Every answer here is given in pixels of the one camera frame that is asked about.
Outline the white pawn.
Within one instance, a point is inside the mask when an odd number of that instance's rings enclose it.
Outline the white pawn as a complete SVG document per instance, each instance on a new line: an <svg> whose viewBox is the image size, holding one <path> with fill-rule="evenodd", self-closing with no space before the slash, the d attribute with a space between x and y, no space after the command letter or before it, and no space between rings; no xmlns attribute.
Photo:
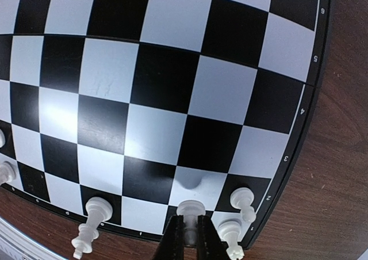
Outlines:
<svg viewBox="0 0 368 260"><path fill-rule="evenodd" d="M0 148L6 144L6 138L4 132L0 129Z"/></svg>
<svg viewBox="0 0 368 260"><path fill-rule="evenodd" d="M256 213L251 204L254 201L254 194L249 188L238 188L231 193L230 204L233 208L239 209L242 219L246 223L253 223L256 220Z"/></svg>

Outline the white chess piece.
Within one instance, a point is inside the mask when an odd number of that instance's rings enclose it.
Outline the white chess piece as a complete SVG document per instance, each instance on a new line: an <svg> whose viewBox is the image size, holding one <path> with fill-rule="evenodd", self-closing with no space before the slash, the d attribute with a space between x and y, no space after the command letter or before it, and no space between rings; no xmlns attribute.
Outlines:
<svg viewBox="0 0 368 260"><path fill-rule="evenodd" d="M243 259L243 248L238 244L238 237L242 232L242 225L238 220L222 222L217 229L219 237L228 245L226 252L230 259Z"/></svg>

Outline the white king piece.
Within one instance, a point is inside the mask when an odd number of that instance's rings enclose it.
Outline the white king piece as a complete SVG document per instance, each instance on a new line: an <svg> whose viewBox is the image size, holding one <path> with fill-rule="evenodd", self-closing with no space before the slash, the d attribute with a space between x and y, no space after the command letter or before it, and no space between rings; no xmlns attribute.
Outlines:
<svg viewBox="0 0 368 260"><path fill-rule="evenodd" d="M92 197L86 203L87 220L79 225L79 234L71 241L75 248L73 257L81 259L83 254L91 253L93 240L99 237L98 226L112 217L111 204L100 197Z"/></svg>

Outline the white knight piece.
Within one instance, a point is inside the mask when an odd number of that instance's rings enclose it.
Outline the white knight piece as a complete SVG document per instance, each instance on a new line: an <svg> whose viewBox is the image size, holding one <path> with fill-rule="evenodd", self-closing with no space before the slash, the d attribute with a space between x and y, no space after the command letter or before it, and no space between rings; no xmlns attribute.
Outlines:
<svg viewBox="0 0 368 260"><path fill-rule="evenodd" d="M0 185L16 179L16 171L9 162L2 162L0 166Z"/></svg>

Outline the white bishop piece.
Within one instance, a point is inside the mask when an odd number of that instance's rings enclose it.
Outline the white bishop piece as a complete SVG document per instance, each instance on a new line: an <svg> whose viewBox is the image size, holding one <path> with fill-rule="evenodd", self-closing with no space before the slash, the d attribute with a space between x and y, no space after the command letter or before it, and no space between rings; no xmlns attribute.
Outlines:
<svg viewBox="0 0 368 260"><path fill-rule="evenodd" d="M185 245L194 247L197 243L198 216L206 214L204 204L196 200L182 201L176 214L183 216Z"/></svg>

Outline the black white chess board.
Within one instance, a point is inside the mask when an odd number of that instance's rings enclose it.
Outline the black white chess board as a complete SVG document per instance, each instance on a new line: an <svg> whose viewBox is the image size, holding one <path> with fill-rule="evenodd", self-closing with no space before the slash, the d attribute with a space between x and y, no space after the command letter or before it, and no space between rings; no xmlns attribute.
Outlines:
<svg viewBox="0 0 368 260"><path fill-rule="evenodd" d="M330 0L1 0L3 184L83 223L158 241L185 200L250 248L298 155Z"/></svg>

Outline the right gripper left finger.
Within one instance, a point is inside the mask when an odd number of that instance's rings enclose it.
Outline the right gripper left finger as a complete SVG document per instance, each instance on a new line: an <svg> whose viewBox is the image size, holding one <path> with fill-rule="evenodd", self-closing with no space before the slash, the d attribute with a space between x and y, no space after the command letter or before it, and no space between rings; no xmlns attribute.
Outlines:
<svg viewBox="0 0 368 260"><path fill-rule="evenodd" d="M171 216L164 231L153 260L183 260L184 259L184 222L182 215Z"/></svg>

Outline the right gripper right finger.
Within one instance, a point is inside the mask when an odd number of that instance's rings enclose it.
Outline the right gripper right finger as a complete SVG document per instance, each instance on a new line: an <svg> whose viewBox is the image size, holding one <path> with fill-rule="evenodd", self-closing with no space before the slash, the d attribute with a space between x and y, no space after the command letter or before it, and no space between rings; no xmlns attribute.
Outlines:
<svg viewBox="0 0 368 260"><path fill-rule="evenodd" d="M210 217L205 215L198 216L197 259L198 260L229 259L226 249L223 246Z"/></svg>

